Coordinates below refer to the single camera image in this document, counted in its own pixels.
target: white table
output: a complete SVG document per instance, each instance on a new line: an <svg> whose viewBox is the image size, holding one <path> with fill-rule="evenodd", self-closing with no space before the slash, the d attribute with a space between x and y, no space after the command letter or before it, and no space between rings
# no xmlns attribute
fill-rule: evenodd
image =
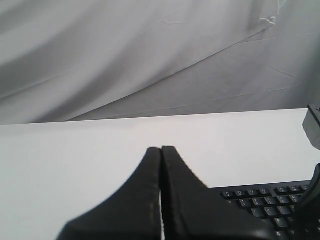
<svg viewBox="0 0 320 240"><path fill-rule="evenodd" d="M309 180L306 109L0 126L0 239L51 240L172 145L209 187Z"/></svg>

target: white backdrop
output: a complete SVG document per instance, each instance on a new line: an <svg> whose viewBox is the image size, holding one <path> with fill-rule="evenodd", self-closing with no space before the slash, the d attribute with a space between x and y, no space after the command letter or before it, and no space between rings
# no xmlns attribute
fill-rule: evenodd
<svg viewBox="0 0 320 240"><path fill-rule="evenodd" d="M3 0L0 124L305 107L320 1Z"/></svg>

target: gray fabric backdrop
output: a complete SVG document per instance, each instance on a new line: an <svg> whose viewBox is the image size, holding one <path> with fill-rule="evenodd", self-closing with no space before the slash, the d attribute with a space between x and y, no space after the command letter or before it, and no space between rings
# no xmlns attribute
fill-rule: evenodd
<svg viewBox="0 0 320 240"><path fill-rule="evenodd" d="M3 0L0 124L303 108L320 101L318 9Z"/></svg>

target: white tabletop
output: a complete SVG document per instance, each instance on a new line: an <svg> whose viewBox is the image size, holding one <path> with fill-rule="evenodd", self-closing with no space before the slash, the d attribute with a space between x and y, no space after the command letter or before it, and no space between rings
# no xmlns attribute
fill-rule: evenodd
<svg viewBox="0 0 320 240"><path fill-rule="evenodd" d="M0 126L0 239L55 239L114 193L150 146L209 187L309 180L306 109Z"/></svg>

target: black keyboard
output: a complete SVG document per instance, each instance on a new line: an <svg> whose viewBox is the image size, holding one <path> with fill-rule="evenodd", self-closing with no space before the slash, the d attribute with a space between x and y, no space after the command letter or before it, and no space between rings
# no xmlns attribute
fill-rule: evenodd
<svg viewBox="0 0 320 240"><path fill-rule="evenodd" d="M261 221L273 225L279 240L291 240L297 234L297 231L292 229L295 205L309 183L310 181L294 181L211 189L220 193L221 197L235 208L248 211ZM303 239L319 240L320 222L314 222L303 232Z"/></svg>

